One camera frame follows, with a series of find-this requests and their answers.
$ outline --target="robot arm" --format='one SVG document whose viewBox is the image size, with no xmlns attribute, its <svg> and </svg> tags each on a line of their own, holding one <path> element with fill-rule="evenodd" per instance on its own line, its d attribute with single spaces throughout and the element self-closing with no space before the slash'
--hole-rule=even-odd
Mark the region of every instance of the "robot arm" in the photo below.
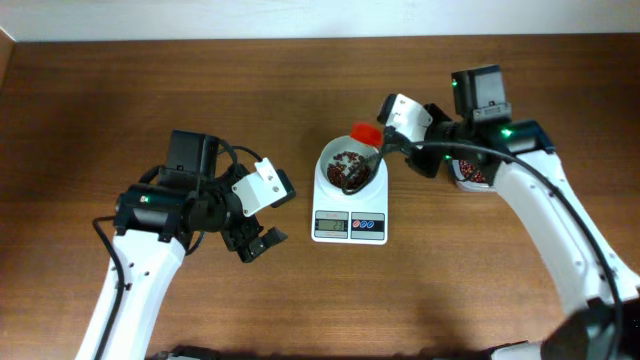
<svg viewBox="0 0 640 360">
<path fill-rule="evenodd" d="M 525 225 L 569 317 L 543 343 L 496 349 L 491 358 L 604 359 L 609 345 L 617 343 L 617 358 L 640 357 L 632 340 L 640 334 L 628 321 L 638 316 L 640 277 L 620 260 L 587 215 L 549 138 L 533 120 L 511 121 L 498 66 L 461 71 L 452 78 L 456 112 L 464 121 L 454 123 L 434 104 L 423 107 L 392 94 L 378 117 L 385 124 L 382 153 L 385 147 L 403 152 L 407 164 L 426 177 L 436 176 L 442 159 L 464 159 L 478 166 Z M 624 329 L 622 321 L 614 321 L 622 313 L 627 319 Z"/>
<path fill-rule="evenodd" d="M 233 164 L 216 178 L 218 144 Z M 249 174 L 221 139 L 173 132 L 166 166 L 152 169 L 118 199 L 113 250 L 121 266 L 111 259 L 76 360 L 144 358 L 169 283 L 197 246 L 189 247 L 194 232 L 220 232 L 245 263 L 287 238 L 276 228 L 260 236 L 254 214 L 290 200 L 295 190 L 267 158 L 255 166 Z M 158 184 L 151 185 L 155 176 Z"/>
</svg>

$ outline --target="white wall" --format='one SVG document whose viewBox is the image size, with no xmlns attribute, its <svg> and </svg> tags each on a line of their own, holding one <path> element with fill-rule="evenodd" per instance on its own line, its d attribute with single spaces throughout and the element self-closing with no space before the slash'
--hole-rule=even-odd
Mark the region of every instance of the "white wall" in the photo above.
<svg viewBox="0 0 640 360">
<path fill-rule="evenodd" d="M 0 0 L 17 41 L 640 32 L 640 0 Z"/>
</svg>

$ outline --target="cable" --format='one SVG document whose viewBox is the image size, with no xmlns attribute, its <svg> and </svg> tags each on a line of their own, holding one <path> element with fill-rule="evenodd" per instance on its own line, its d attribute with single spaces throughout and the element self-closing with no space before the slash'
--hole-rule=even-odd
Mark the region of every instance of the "cable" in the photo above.
<svg viewBox="0 0 640 360">
<path fill-rule="evenodd" d="M 118 274 L 118 283 L 116 284 L 116 299 L 113 302 L 113 306 L 111 307 L 111 313 L 109 314 L 109 318 L 107 320 L 107 324 L 104 327 L 104 332 L 102 333 L 102 338 L 100 339 L 100 345 L 98 345 L 98 350 L 96 351 L 95 360 L 100 360 L 102 358 L 102 353 L 104 352 L 105 347 L 107 346 L 107 342 L 109 341 L 109 334 L 111 333 L 111 328 L 113 327 L 113 323 L 116 320 L 116 315 L 118 314 L 118 309 L 120 308 L 120 303 L 122 302 L 122 296 L 124 295 L 124 270 L 122 269 L 122 264 L 120 263 L 120 259 L 116 254 L 111 242 L 109 242 L 109 238 L 104 234 L 102 228 L 100 228 L 99 222 L 103 221 L 113 221 L 115 216 L 104 216 L 93 219 L 93 228 L 100 236 L 104 247 L 107 248 L 107 252 L 111 259 L 113 260 L 113 264 L 116 267 L 116 272 Z"/>
<path fill-rule="evenodd" d="M 198 240 L 196 240 L 196 243 L 193 244 L 193 246 L 187 250 L 187 252 L 184 254 L 184 256 L 189 256 L 191 254 L 193 254 L 196 249 L 198 248 L 198 246 L 200 246 L 200 243 L 202 242 L 202 239 L 204 239 L 204 231 L 200 231 L 200 236 L 198 236 Z"/>
<path fill-rule="evenodd" d="M 602 267 L 602 271 L 607 280 L 607 285 L 609 286 L 609 289 L 611 291 L 611 297 L 613 298 L 613 308 L 614 308 L 614 334 L 611 339 L 611 343 L 609 344 L 609 348 L 607 350 L 607 356 L 605 357 L 605 360 L 614 358 L 617 352 L 617 349 L 620 345 L 620 339 L 622 337 L 622 330 L 623 330 L 623 327 L 622 327 L 623 326 L 623 310 L 622 310 L 622 300 L 620 299 L 620 293 L 618 292 L 618 287 L 615 283 L 613 272 L 609 267 L 609 264 L 607 263 L 607 259 L 604 253 L 602 252 L 602 249 L 600 248 L 600 246 L 598 246 L 597 240 L 589 230 L 589 227 L 587 226 L 587 224 L 585 224 L 582 217 L 580 217 L 580 214 L 578 214 L 578 212 L 574 209 L 573 205 L 571 205 L 569 200 L 564 196 L 560 188 L 555 186 L 546 176 L 540 173 L 533 166 L 529 165 L 527 162 L 520 160 L 513 155 L 505 154 L 503 152 L 493 150 L 487 147 L 470 145 L 466 143 L 459 143 L 459 142 L 453 142 L 453 141 L 418 141 L 418 142 L 411 143 L 411 145 L 423 146 L 423 148 L 434 148 L 434 149 L 444 148 L 444 149 L 469 150 L 478 154 L 495 156 L 498 159 L 508 163 L 509 162 L 516 163 L 522 166 L 529 173 L 531 173 L 531 175 L 536 177 L 540 182 L 542 182 L 542 184 L 546 186 L 551 191 L 551 193 L 558 198 L 558 200 L 560 200 L 560 202 L 565 207 L 565 209 L 567 209 L 567 211 L 569 212 L 571 217 L 574 219 L 574 221 L 576 222 L 576 224 L 578 225 L 578 227 L 580 228 L 584 236 L 587 238 L 587 241 L 589 242 L 589 245 L 593 249 L 593 252 L 596 255 L 596 258 L 600 262 L 600 266 Z M 378 162 L 376 165 L 379 165 L 379 162 L 382 161 L 382 157 L 384 157 L 384 155 L 385 155 L 385 152 L 381 150 L 379 154 Z M 353 176 L 354 172 L 356 172 L 356 170 L 352 171 L 349 175 Z M 374 176 L 375 176 L 375 172 L 372 172 L 372 175 L 365 182 L 365 185 L 368 184 Z M 364 187 L 362 186 L 361 188 L 357 189 L 357 191 L 348 193 L 345 191 L 345 186 L 346 186 L 346 181 L 345 183 L 343 183 L 342 192 L 347 195 L 355 194 L 356 192 L 360 191 L 362 187 Z"/>
<path fill-rule="evenodd" d="M 228 142 L 222 139 L 218 139 L 218 143 L 220 143 L 220 145 L 222 145 L 222 147 L 224 148 L 222 150 L 222 153 L 228 152 L 229 156 L 231 156 L 231 162 L 233 162 L 234 167 L 236 167 L 238 165 L 238 155 L 236 154 L 235 150 L 233 150 L 233 146 L 229 145 Z"/>
<path fill-rule="evenodd" d="M 249 153 L 249 155 L 251 155 L 251 156 L 253 156 L 254 158 L 256 158 L 256 160 L 258 160 L 258 161 L 262 161 L 262 156 L 258 155 L 258 153 L 256 153 L 255 151 L 253 151 L 253 150 L 249 149 L 248 147 L 239 146 L 239 145 L 234 145 L 234 146 L 232 146 L 232 148 L 233 148 L 234 150 L 242 150 L 242 151 L 244 151 L 244 152 L 247 152 L 247 153 Z M 222 150 L 218 151 L 218 155 L 220 155 L 220 154 L 224 154 L 225 152 L 227 152 L 227 150 L 222 149 Z"/>
</svg>

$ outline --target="coffee beans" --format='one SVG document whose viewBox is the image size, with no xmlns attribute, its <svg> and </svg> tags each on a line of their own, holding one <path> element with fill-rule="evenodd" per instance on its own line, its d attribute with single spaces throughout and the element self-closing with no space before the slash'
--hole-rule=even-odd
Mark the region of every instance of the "coffee beans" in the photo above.
<svg viewBox="0 0 640 360">
<path fill-rule="evenodd" d="M 360 166 L 360 163 L 364 161 L 365 158 L 358 153 L 345 151 L 334 156 L 333 160 L 335 160 L 335 163 L 329 164 L 327 167 L 327 177 L 332 185 L 342 188 L 342 183 L 346 180 L 347 175 L 356 171 Z M 351 179 L 347 183 L 347 189 L 356 189 L 360 185 L 364 184 L 370 175 L 371 167 L 369 167 L 369 165 L 365 165 L 362 170 L 351 176 Z"/>
<path fill-rule="evenodd" d="M 462 173 L 462 178 L 464 179 L 466 179 L 467 176 L 470 176 L 471 173 L 476 170 L 475 165 L 469 163 L 468 161 L 460 160 L 458 161 L 458 163 L 460 164 L 460 172 Z M 468 181 L 480 184 L 487 182 L 487 180 L 484 178 L 484 175 L 482 175 L 480 171 L 476 172 L 476 174 L 473 175 Z"/>
</svg>

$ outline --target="bowl of coffee beans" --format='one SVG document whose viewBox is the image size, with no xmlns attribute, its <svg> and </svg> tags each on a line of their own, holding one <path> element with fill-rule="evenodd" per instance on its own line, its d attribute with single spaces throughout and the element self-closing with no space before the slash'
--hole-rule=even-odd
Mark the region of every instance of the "bowl of coffee beans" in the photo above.
<svg viewBox="0 0 640 360">
<path fill-rule="evenodd" d="M 367 182 L 375 165 L 377 149 L 365 145 L 350 136 L 342 136 L 331 141 L 320 155 L 320 168 L 325 178 L 341 189 L 347 176 L 353 173 L 347 189 L 353 190 Z"/>
</svg>

